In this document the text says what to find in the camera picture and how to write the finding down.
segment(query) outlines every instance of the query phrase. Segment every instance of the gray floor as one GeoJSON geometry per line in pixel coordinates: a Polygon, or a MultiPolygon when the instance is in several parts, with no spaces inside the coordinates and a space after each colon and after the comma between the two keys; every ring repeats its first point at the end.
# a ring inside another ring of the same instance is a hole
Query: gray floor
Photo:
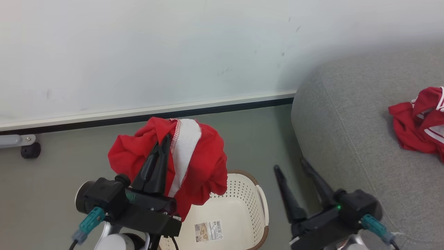
{"type": "MultiPolygon", "coordinates": [[[[218,130],[228,169],[251,173],[264,189],[270,233],[262,249],[289,249],[289,224],[272,167],[280,165],[302,207],[319,208],[313,186],[301,172],[301,156],[290,122],[290,105],[192,117],[218,130]]],[[[0,149],[0,249],[68,249],[84,218],[74,206],[78,187],[114,178],[107,153],[118,134],[134,134],[145,123],[79,129],[38,136],[42,153],[20,157],[19,148],[0,149]]],[[[92,250],[101,228],[76,249],[92,250]]]]}

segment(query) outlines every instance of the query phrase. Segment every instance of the gray fabric upholstery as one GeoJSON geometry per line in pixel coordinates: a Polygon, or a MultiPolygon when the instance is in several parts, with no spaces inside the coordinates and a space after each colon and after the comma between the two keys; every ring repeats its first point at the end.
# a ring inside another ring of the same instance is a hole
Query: gray fabric upholstery
{"type": "MultiPolygon", "coordinates": [[[[444,45],[321,66],[298,90],[292,121],[303,154],[334,189],[375,195],[403,250],[444,249],[444,164],[402,149],[388,107],[444,85],[444,45]]],[[[388,249],[370,233],[371,250],[388,249]]]]}

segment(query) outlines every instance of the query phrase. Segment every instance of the barcode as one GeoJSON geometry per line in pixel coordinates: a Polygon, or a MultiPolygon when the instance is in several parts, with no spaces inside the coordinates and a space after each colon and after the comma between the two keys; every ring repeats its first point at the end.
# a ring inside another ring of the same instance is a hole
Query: barcode
{"type": "Polygon", "coordinates": [[[218,230],[218,234],[222,235],[222,227],[220,221],[216,221],[216,229],[218,230]]]}

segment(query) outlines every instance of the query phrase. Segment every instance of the basket handle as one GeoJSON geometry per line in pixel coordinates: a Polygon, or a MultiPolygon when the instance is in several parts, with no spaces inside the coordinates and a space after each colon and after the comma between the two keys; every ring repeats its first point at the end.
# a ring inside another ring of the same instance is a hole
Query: basket handle
{"type": "Polygon", "coordinates": [[[264,217],[265,217],[265,226],[268,226],[268,221],[270,220],[270,216],[268,214],[267,198],[265,198],[264,190],[262,190],[262,188],[259,185],[256,185],[256,188],[258,189],[258,192],[259,192],[259,198],[262,201],[262,209],[263,209],[264,217]]]}

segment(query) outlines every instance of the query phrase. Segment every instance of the crumpled red clothing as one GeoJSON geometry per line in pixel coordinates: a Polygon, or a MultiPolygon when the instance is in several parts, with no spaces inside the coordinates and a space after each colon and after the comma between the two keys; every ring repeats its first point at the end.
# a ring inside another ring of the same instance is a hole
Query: crumpled red clothing
{"type": "Polygon", "coordinates": [[[402,148],[439,154],[444,162],[443,90],[443,87],[428,87],[416,99],[390,106],[388,111],[402,148]]]}
{"type": "Polygon", "coordinates": [[[224,143],[215,129],[191,119],[153,117],[134,136],[119,135],[108,159],[117,174],[123,173],[133,182],[156,142],[167,134],[172,140],[165,195],[176,199],[184,221],[192,204],[203,205],[211,192],[226,192],[224,143]]]}

